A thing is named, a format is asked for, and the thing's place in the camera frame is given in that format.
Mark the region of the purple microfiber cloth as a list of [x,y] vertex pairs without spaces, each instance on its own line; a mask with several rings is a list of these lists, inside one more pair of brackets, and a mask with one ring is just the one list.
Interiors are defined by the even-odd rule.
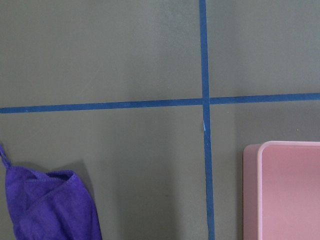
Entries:
[[41,172],[12,165],[4,149],[5,194],[17,240],[100,240],[97,209],[72,170]]

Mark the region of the pink plastic bin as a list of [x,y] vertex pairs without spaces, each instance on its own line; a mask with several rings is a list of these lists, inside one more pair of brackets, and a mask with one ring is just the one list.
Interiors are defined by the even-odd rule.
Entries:
[[243,151],[243,239],[320,238],[320,144],[267,141]]

